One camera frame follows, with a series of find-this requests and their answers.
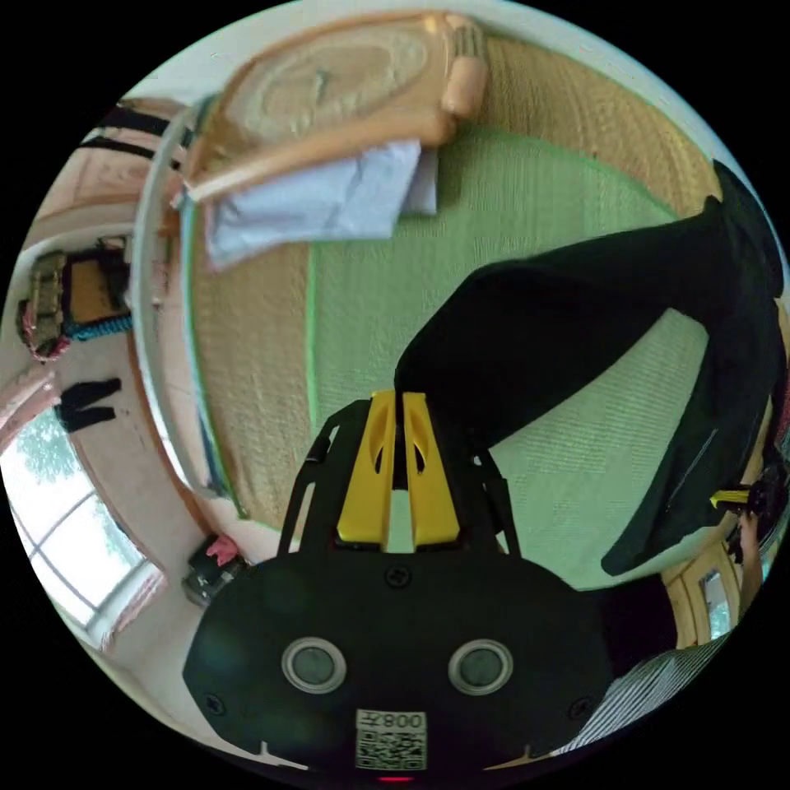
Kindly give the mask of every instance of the pink object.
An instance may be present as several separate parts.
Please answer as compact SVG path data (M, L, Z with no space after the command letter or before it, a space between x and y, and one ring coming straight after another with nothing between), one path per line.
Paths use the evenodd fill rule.
M209 557L216 557L216 563L222 567L227 565L239 554L239 547L227 536L218 537L206 551Z
M52 352L48 356L42 356L38 351L35 350L31 340L33 330L35 329L35 325L33 324L34 320L35 316L33 315L33 309L28 304L25 312L22 314L22 329L25 331L27 346L30 349L30 353L33 355L33 359L39 362L49 362L50 360L56 360L69 347L70 341L67 337L60 337L56 342Z

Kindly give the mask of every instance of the window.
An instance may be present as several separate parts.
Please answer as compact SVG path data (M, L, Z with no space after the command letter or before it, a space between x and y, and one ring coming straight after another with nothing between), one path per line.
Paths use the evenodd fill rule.
M0 470L36 576L89 631L145 557L99 499L52 409L21 430Z
M711 571L699 581L699 585L702 587L705 603L708 606L710 638L718 639L732 629L733 615L730 612L729 604L727 604L722 575L717 570Z

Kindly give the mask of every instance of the woven mat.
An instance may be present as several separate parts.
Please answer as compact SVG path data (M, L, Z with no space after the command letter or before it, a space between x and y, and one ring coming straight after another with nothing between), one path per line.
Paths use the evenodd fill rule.
M203 239L200 211L189 224ZM203 244L189 254L204 425L240 513L278 529L310 441L307 256L291 244L212 275Z
M615 82L565 56L501 38L490 40L490 61L483 123L597 158L680 216L716 193L703 154ZM312 430L307 263L307 248L295 245L212 275L198 251L189 283L193 350L213 438L243 511L275 528Z
M318 425L392 387L408 342L479 266L673 219L619 171L479 125L440 152L439 206L436 219L401 220L390 241L313 245ZM699 324L668 311L604 375L494 448L524 556L577 588L614 581L600 560L653 481L706 345ZM528 348L513 354L528 364ZM408 532L403 515L393 534Z

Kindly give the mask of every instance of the screw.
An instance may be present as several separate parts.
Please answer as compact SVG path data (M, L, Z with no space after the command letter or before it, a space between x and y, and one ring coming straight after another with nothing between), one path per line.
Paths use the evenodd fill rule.
M396 590L403 590L411 582L411 571L405 565L394 565L384 574L384 581Z
M582 699L577 699L570 706L570 710L568 711L568 716L569 718L572 718L574 721L578 721L580 718L584 718L585 716L587 716L592 706L593 704L589 697L582 697Z
M206 694L206 707L209 713L213 713L215 716L221 716L225 712L225 706L222 704L222 700L214 696L214 694Z

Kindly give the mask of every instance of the fisheye view circle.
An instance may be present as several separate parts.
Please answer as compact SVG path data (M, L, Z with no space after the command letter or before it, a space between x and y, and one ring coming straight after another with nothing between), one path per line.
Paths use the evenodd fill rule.
M503 787L681 694L762 594L788 314L749 175L627 53L504 0L289 2L53 173L2 482L170 730L286 785Z

